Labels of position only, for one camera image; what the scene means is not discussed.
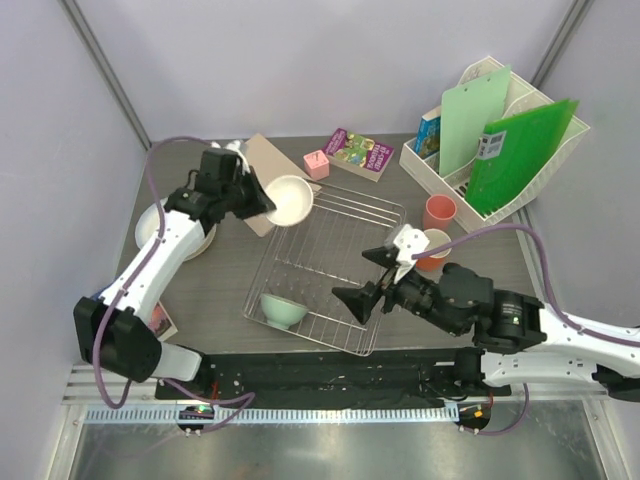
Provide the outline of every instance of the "green bowl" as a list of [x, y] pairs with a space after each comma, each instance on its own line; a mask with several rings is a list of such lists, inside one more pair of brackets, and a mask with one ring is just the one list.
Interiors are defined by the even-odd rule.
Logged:
[[260, 306], [267, 317], [267, 323], [282, 330], [295, 325], [309, 313], [309, 309], [304, 305], [269, 293], [260, 296]]

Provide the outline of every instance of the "pink box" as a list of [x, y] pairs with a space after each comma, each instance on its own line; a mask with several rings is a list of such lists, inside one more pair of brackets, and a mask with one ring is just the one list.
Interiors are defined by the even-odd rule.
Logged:
[[322, 150], [307, 153], [304, 156], [304, 169], [313, 180], [329, 176], [329, 159]]

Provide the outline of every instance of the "wire dish rack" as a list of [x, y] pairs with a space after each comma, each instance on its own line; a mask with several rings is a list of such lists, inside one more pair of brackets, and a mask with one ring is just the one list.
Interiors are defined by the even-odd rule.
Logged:
[[360, 325], [333, 294], [333, 287], [360, 288], [383, 269], [361, 252], [380, 247], [402, 225], [401, 205], [344, 188], [317, 183], [309, 216], [296, 226], [277, 227], [245, 300], [243, 315], [268, 325], [260, 307], [263, 293], [305, 305], [309, 313], [286, 332], [355, 355], [375, 346], [381, 311]]

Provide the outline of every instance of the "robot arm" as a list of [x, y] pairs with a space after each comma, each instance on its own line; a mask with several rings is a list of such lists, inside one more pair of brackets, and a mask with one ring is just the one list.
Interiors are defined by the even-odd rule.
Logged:
[[[232, 212], [239, 219], [275, 209], [255, 172], [239, 150], [210, 148], [202, 154], [193, 188], [178, 188], [167, 199], [164, 236], [151, 259], [146, 258], [157, 238], [150, 239], [133, 262], [100, 297], [82, 298], [74, 309], [76, 332], [83, 360], [91, 363], [98, 325], [107, 307], [126, 290], [108, 320], [100, 348], [101, 366], [136, 382], [149, 377], [195, 382], [202, 391], [205, 375], [200, 352], [159, 342], [149, 323], [151, 313], [176, 271], [204, 241], [213, 226]], [[133, 284], [125, 284], [138, 271]]]
[[[449, 263], [438, 283], [413, 270], [414, 253], [425, 250], [424, 234], [405, 225], [380, 248], [362, 255], [386, 269], [361, 289], [334, 288], [355, 318], [365, 324], [384, 298], [383, 313], [395, 305], [459, 336], [473, 331], [479, 358], [473, 372], [485, 385], [580, 382], [603, 384], [612, 397], [640, 401], [640, 351], [570, 328], [538, 299], [494, 289], [493, 281]], [[570, 316], [592, 332], [635, 340], [638, 328], [623, 328]]]

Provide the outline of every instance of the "metal floor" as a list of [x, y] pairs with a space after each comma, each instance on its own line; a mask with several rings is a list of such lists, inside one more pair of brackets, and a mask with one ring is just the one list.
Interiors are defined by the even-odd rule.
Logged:
[[[496, 404], [491, 429], [512, 422], [520, 408]], [[176, 430], [170, 425], [85, 425], [70, 478], [606, 478], [578, 401], [534, 402], [520, 428], [499, 437], [459, 433], [451, 423], [256, 425], [201, 438], [176, 437], [145, 452]]]

